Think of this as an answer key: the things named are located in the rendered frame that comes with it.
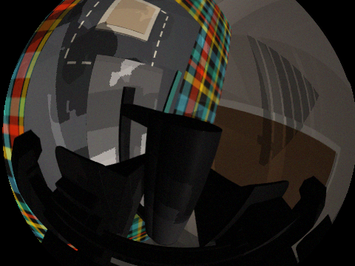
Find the beige square tile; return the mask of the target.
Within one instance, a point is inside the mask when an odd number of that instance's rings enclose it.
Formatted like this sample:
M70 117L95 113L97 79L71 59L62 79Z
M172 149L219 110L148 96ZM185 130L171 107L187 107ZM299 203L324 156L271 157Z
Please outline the beige square tile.
M160 8L143 0L114 0L95 30L120 33L148 41Z

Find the teal flat trowel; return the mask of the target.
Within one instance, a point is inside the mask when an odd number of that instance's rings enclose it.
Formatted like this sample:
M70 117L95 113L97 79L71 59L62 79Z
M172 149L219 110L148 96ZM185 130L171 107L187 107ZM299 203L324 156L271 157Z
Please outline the teal flat trowel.
M175 96L175 91L177 91L178 83L180 83L180 77L181 73L180 71L177 71L177 73L175 73L174 80L172 80L172 85L171 89L169 89L168 97L166 97L165 106L163 106L163 112L165 113L169 113L169 109L171 109L172 100L174 100Z

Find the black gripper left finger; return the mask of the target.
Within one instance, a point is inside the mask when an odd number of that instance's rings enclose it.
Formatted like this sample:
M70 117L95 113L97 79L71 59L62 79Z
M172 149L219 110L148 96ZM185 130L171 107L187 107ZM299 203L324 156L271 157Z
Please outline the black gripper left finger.
M100 198L115 232L125 239L144 195L144 156L105 166L62 146L55 149L62 177Z

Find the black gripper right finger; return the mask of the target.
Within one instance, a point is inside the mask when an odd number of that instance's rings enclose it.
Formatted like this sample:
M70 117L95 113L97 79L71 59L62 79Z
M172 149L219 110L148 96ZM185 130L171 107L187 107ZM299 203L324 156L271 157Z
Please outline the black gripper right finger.
M199 248L216 245L219 239L249 205L284 195L287 180L240 187L210 169L206 183L195 206Z

